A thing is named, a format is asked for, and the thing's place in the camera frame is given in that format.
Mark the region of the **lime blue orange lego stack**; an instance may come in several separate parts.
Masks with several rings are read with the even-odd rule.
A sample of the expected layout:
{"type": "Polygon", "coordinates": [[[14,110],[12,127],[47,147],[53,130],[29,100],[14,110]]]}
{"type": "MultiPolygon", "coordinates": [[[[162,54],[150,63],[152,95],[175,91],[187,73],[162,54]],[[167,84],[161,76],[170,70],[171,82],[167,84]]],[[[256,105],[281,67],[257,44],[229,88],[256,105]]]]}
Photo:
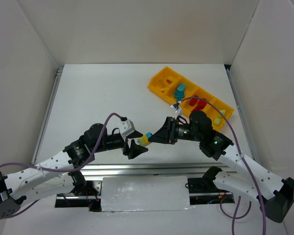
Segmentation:
{"type": "Polygon", "coordinates": [[[146,147],[149,144],[151,144],[151,142],[148,141],[148,139],[152,136],[151,132],[146,133],[145,135],[143,135],[142,137],[137,139],[138,145],[139,146],[143,146],[146,147]]]}

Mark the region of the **red rectangular lego brick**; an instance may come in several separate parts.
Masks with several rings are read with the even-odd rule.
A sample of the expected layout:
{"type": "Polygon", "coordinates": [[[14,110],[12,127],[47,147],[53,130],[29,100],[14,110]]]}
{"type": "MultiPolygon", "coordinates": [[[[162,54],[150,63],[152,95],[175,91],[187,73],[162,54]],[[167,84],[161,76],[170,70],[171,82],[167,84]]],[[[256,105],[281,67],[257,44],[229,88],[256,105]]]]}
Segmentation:
{"type": "Polygon", "coordinates": [[[190,106],[196,106],[197,101],[198,101],[197,98],[192,98],[192,99],[190,99],[189,105],[190,106]]]}

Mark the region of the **blue rectangular lego brick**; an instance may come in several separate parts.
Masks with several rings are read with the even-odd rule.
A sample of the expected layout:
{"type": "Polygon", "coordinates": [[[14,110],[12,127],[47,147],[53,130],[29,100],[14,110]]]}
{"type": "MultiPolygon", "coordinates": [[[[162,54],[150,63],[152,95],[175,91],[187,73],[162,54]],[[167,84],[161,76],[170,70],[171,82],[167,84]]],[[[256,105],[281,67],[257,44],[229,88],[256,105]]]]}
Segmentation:
{"type": "Polygon", "coordinates": [[[175,91],[173,95],[175,98],[180,98],[180,99],[185,97],[184,91],[175,91]]]}

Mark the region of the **red flower lego brick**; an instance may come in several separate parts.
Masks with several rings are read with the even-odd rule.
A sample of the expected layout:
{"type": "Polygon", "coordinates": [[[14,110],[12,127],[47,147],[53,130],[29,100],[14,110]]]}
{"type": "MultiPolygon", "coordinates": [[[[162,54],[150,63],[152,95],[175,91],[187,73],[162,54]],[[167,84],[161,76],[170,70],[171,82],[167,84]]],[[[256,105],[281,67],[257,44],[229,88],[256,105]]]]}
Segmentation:
{"type": "Polygon", "coordinates": [[[204,100],[198,100],[196,107],[193,109],[193,111],[201,111],[205,108],[206,102],[204,100]]]}

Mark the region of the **blue frog lego brick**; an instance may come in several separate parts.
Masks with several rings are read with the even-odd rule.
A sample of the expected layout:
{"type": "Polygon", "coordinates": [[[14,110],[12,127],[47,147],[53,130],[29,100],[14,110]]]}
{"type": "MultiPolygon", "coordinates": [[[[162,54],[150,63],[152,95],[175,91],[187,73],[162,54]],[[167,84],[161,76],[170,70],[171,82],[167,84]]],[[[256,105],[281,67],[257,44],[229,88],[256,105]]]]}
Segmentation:
{"type": "Polygon", "coordinates": [[[183,83],[180,83],[178,86],[177,86],[177,91],[179,92],[183,92],[185,91],[185,85],[183,83]]]}

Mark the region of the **lime green lego brick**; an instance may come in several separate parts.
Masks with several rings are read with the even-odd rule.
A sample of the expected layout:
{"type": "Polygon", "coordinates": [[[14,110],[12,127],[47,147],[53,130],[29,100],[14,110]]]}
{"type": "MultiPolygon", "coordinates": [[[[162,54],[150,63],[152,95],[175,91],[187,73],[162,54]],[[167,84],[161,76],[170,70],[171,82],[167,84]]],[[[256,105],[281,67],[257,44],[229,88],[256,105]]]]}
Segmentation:
{"type": "Polygon", "coordinates": [[[220,110],[220,112],[221,112],[221,115],[220,115],[220,116],[222,117],[222,116],[224,116],[224,115],[225,115],[225,113],[226,113],[226,110],[220,110]]]}

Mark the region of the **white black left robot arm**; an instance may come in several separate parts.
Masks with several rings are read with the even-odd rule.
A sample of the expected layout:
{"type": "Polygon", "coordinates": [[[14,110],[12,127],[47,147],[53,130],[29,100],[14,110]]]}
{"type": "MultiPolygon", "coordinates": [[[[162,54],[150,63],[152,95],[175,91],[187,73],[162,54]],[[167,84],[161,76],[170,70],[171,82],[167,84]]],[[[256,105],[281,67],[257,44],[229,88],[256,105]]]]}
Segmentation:
{"type": "Polygon", "coordinates": [[[108,134],[105,125],[96,123],[53,157],[16,173],[0,171],[0,220],[15,217],[25,211],[24,206],[30,208],[53,194],[83,193],[87,182],[80,170],[96,153],[121,149],[132,160],[148,151],[136,144],[135,139],[143,134],[130,123],[120,122],[117,130],[108,134]]]}

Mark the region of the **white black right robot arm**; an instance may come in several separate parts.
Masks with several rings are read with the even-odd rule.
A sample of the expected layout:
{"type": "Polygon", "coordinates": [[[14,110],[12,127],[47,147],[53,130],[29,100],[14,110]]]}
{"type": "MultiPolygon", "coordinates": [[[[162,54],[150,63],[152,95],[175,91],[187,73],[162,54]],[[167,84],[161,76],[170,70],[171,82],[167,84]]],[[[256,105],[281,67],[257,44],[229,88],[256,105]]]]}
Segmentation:
{"type": "Polygon", "coordinates": [[[230,167],[244,179],[236,179],[217,167],[211,167],[205,178],[218,189],[263,203],[266,217],[276,223],[283,222],[294,203],[294,179],[284,179],[251,157],[240,154],[237,145],[214,130],[212,121],[202,111],[191,113],[189,122],[185,124],[167,117],[164,125],[148,140],[161,144],[175,144],[178,140],[197,141],[205,156],[230,167]]]}

